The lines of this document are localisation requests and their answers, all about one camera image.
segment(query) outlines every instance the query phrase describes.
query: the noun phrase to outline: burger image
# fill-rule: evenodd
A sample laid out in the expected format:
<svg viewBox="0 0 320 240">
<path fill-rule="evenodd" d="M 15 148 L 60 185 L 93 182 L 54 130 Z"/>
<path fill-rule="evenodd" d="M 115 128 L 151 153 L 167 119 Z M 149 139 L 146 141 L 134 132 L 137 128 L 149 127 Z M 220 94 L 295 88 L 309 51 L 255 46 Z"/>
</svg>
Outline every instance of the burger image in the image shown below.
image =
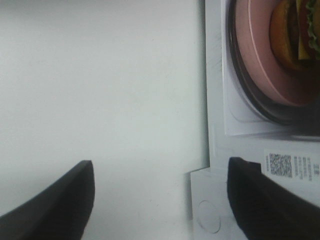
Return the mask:
<svg viewBox="0 0 320 240">
<path fill-rule="evenodd" d="M 272 52 L 285 68 L 310 69 L 320 60 L 320 0 L 281 0 L 269 31 Z"/>
</svg>

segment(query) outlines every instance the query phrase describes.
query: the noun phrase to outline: qr code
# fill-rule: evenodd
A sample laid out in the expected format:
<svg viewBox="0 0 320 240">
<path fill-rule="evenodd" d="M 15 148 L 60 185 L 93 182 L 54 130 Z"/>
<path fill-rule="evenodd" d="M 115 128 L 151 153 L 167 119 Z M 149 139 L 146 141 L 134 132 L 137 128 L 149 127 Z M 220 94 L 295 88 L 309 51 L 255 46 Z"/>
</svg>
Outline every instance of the qr code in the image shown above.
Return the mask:
<svg viewBox="0 0 320 240">
<path fill-rule="evenodd" d="M 270 153 L 271 174 L 292 178 L 291 155 Z"/>
</svg>

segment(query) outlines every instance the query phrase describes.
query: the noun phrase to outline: cheese slice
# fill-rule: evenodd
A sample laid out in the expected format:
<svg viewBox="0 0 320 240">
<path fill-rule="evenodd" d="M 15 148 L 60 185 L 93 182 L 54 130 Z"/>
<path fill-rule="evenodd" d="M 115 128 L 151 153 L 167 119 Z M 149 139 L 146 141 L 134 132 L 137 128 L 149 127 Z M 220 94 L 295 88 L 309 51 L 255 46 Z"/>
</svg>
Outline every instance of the cheese slice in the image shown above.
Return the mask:
<svg viewBox="0 0 320 240">
<path fill-rule="evenodd" d="M 301 8 L 301 4 L 303 2 L 303 0 L 296 0 L 296 12 L 298 15 L 298 24 L 300 24 L 300 18 L 299 18 L 299 13 L 300 13 L 300 8 Z M 299 47 L 298 47 L 298 59 L 299 60 L 308 60 L 311 59 L 311 57 L 309 56 L 309 54 L 307 53 L 305 46 L 302 42 L 301 39 L 301 34 L 299 33 Z"/>
</svg>

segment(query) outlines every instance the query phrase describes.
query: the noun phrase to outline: white table surface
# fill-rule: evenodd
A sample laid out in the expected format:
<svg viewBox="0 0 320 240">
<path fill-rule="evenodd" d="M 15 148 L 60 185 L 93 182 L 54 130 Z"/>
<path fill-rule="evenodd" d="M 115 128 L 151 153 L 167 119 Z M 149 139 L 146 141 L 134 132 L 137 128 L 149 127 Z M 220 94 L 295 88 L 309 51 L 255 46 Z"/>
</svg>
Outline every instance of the white table surface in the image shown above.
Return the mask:
<svg viewBox="0 0 320 240">
<path fill-rule="evenodd" d="M 192 239 L 204 1 L 3 0 L 0 29 L 0 214 L 87 159 L 84 240 Z"/>
</svg>

